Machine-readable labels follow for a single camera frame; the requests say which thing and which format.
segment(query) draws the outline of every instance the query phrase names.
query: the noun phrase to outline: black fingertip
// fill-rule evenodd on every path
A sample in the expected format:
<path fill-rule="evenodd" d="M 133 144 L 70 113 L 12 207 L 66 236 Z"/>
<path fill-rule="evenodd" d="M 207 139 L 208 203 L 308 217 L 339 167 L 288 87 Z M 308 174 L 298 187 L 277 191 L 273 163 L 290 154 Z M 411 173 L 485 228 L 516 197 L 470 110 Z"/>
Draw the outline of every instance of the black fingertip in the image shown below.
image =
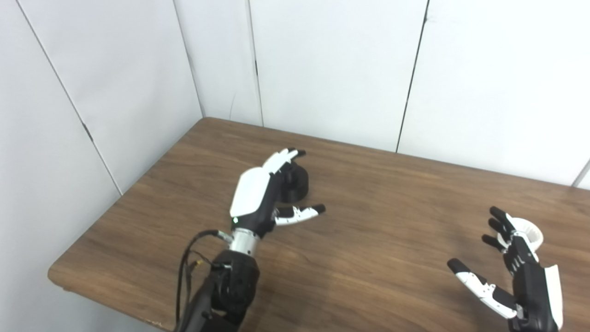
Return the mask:
<path fill-rule="evenodd" d="M 498 220 L 494 218 L 489 218 L 487 224 L 490 225 L 490 227 L 498 233 L 504 233 L 504 226 L 502 226 L 502 223 L 500 223 Z"/>
<path fill-rule="evenodd" d="M 481 240 L 485 244 L 490 245 L 490 246 L 498 249 L 499 251 L 504 250 L 504 247 L 500 244 L 498 239 L 496 239 L 495 237 L 489 236 L 488 234 L 484 234 L 481 236 Z"/>
<path fill-rule="evenodd" d="M 459 261 L 457 258 L 451 258 L 447 262 L 447 266 L 448 266 L 448 268 L 451 269 L 451 271 L 454 274 L 457 274 L 459 272 L 471 272 L 471 270 L 469 270 L 467 265 L 463 264 L 463 262 Z"/>
<path fill-rule="evenodd" d="M 490 208 L 490 213 L 492 216 L 496 217 L 496 219 L 498 219 L 499 221 L 506 219 L 506 212 L 504 212 L 503 210 L 500 210 L 496 206 L 492 206 Z"/>
<path fill-rule="evenodd" d="M 314 205 L 312 209 L 316 210 L 318 214 L 326 212 L 326 206 L 324 204 Z"/>

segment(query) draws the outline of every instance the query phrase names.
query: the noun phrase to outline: white robotic hand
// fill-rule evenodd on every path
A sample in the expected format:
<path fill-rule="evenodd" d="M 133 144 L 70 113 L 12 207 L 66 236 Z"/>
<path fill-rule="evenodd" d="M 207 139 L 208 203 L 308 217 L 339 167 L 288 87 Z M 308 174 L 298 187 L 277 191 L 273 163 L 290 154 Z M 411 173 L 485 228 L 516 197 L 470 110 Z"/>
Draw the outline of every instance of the white robotic hand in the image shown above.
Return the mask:
<path fill-rule="evenodd" d="M 557 265 L 542 268 L 535 254 L 542 242 L 540 230 L 524 219 L 513 218 L 492 207 L 489 225 L 498 237 L 483 235 L 486 244 L 498 249 L 513 277 L 513 293 L 488 284 L 461 261 L 447 262 L 455 276 L 488 307 L 508 320 L 514 332 L 556 332 L 563 325 L 563 304 Z"/>
<path fill-rule="evenodd" d="M 275 207 L 282 197 L 303 198 L 307 194 L 307 172 L 293 162 L 305 154 L 304 150 L 284 149 L 275 152 L 262 167 L 242 173 L 230 208 L 234 232 L 231 250 L 253 255 L 258 241 L 275 225 L 302 222 L 326 211 L 323 204 Z"/>

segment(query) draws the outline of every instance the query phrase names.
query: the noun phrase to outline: robotic finger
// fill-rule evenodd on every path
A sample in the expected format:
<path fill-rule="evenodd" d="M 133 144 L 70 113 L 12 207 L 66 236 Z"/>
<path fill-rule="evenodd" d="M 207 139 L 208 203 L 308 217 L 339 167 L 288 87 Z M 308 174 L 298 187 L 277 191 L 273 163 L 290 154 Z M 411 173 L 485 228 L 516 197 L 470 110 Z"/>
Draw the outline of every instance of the robotic finger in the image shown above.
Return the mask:
<path fill-rule="evenodd" d="M 274 220 L 277 226 L 295 224 L 319 216 L 324 211 L 326 211 L 324 204 L 311 207 L 278 207 L 275 209 L 277 216 Z"/>
<path fill-rule="evenodd" d="M 493 311 L 505 319 L 516 316 L 516 298 L 510 293 L 494 284 L 488 284 L 486 278 L 472 272 L 457 258 L 449 260 L 447 266 L 457 279 Z"/>

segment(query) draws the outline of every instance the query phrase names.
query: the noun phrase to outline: panel seam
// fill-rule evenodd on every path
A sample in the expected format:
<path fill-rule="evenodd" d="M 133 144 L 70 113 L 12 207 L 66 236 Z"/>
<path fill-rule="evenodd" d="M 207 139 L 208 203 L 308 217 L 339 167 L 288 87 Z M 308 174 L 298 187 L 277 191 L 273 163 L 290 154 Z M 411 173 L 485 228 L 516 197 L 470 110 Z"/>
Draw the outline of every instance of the panel seam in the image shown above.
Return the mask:
<path fill-rule="evenodd" d="M 205 114 L 205 108 L 203 107 L 203 104 L 201 103 L 201 98 L 199 97 L 199 90 L 196 88 L 195 66 L 193 65 L 193 62 L 191 61 L 191 56 L 188 53 L 188 46 L 186 45 L 184 31 L 182 30 L 181 18 L 178 15 L 178 7 L 176 6 L 176 0 L 172 0 L 172 5 L 174 6 L 174 14 L 176 15 L 176 21 L 178 22 L 178 29 L 181 31 L 182 44 L 185 47 L 186 60 L 188 61 L 188 68 L 191 71 L 192 84 L 195 87 L 195 93 L 196 93 L 196 98 L 199 102 L 199 108 L 201 108 L 201 116 L 203 118 L 206 118 L 207 115 Z"/>
<path fill-rule="evenodd" d="M 35 32 L 35 29 L 33 29 L 33 26 L 31 24 L 31 21 L 29 20 L 28 16 L 26 15 L 26 13 L 25 13 L 25 11 L 24 11 L 24 9 L 23 9 L 20 1 L 19 0 L 15 0 L 15 1 L 17 2 L 18 8 L 21 10 L 22 15 L 25 17 L 25 20 L 27 21 L 27 24 L 29 25 L 29 28 L 33 32 L 33 35 L 35 36 L 35 39 L 37 40 L 37 43 L 41 47 L 41 50 L 43 51 L 43 54 L 45 55 L 45 58 L 47 59 L 47 62 L 49 63 L 49 65 L 51 66 L 51 69 L 53 70 L 53 73 L 55 74 L 58 82 L 60 82 L 60 86 L 63 89 L 63 91 L 65 93 L 65 96 L 67 97 L 68 101 L 70 102 L 70 105 L 74 109 L 74 112 L 78 116 L 78 120 L 80 121 L 80 123 L 82 125 L 82 128 L 84 128 L 86 130 L 86 133 L 88 134 L 88 138 L 90 139 L 90 143 L 92 143 L 92 146 L 94 146 L 94 149 L 96 150 L 96 153 L 99 155 L 100 161 L 103 163 L 104 168 L 107 170 L 107 173 L 109 174 L 109 177 L 111 178 L 111 181 L 113 182 L 115 188 L 117 188 L 117 191 L 119 192 L 119 195 L 122 196 L 123 195 L 123 192 L 121 191 L 121 189 L 117 185 L 117 181 L 115 181 L 115 179 L 113 177 L 113 173 L 110 171 L 109 167 L 107 166 L 106 161 L 104 160 L 104 157 L 100 153 L 99 148 L 96 146 L 96 143 L 95 143 L 94 139 L 91 138 L 90 132 L 87 130 L 86 124 L 84 123 L 84 121 L 82 120 L 82 117 L 80 116 L 80 112 L 78 112 L 78 109 L 76 108 L 76 106 L 74 104 L 74 101 L 72 100 L 72 98 L 71 98 L 68 90 L 65 88 L 64 82 L 62 82 L 61 77 L 58 75 L 57 70 L 55 69 L 55 66 L 53 65 L 53 62 L 51 62 L 51 59 L 49 59 L 49 55 L 47 54 L 47 52 L 45 50 L 45 47 L 41 43 L 41 40 L 39 39 L 39 36 L 37 36 L 37 33 Z"/>
<path fill-rule="evenodd" d="M 250 6 L 250 0 L 246 0 L 246 6 L 248 7 L 248 27 L 250 28 L 250 38 L 252 38 L 252 52 L 254 56 L 254 66 L 256 67 L 256 87 L 258 90 L 258 104 L 260 105 L 260 122 L 264 127 L 264 114 L 262 111 L 262 93 L 260 92 L 260 76 L 258 75 L 258 59 L 256 58 L 256 43 L 254 42 L 254 23 L 252 22 L 252 9 Z"/>
<path fill-rule="evenodd" d="M 424 26 L 426 25 L 426 20 L 428 19 L 428 6 L 429 5 L 430 5 L 430 0 L 427 0 L 426 8 L 424 9 L 424 19 L 422 20 L 422 29 L 420 30 L 420 38 L 418 39 L 418 48 L 416 48 L 416 57 L 414 58 L 414 67 L 412 68 L 412 76 L 410 77 L 410 80 L 409 80 L 408 96 L 406 97 L 404 114 L 402 115 L 402 123 L 399 126 L 398 143 L 395 147 L 395 153 L 398 153 L 399 142 L 402 139 L 402 130 L 404 129 L 405 114 L 406 114 L 406 111 L 408 110 L 409 95 L 412 91 L 412 83 L 414 82 L 414 74 L 416 73 L 416 64 L 418 63 L 418 55 L 420 53 L 420 45 L 422 44 L 422 35 L 424 34 Z"/>
<path fill-rule="evenodd" d="M 577 188 L 580 185 L 580 183 L 582 182 L 582 180 L 584 179 L 584 177 L 586 175 L 588 175 L 588 171 L 590 171 L 590 159 L 586 163 L 586 166 L 584 166 L 582 168 L 582 171 L 580 172 L 580 174 L 578 174 L 578 176 L 576 177 L 576 179 L 573 181 L 572 187 L 576 187 Z"/>

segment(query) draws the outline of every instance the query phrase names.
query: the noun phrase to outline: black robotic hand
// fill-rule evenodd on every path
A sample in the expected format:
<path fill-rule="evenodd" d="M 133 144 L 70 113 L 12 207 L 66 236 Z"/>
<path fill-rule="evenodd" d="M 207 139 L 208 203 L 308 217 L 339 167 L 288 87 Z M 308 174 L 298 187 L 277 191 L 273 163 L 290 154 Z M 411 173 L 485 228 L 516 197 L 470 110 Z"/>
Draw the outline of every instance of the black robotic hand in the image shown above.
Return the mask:
<path fill-rule="evenodd" d="M 511 332 L 559 331 L 563 325 L 559 270 L 557 265 L 543 268 L 539 264 L 535 250 L 540 243 L 532 242 L 540 242 L 540 231 L 531 222 L 514 218 L 495 206 L 490 213 L 494 218 L 489 225 L 499 237 L 483 235 L 481 239 L 503 254 L 504 264 L 513 277 L 514 295 L 488 284 L 457 258 L 449 260 L 448 267 L 482 302 L 508 320 Z M 523 224 L 532 231 L 524 232 Z"/>

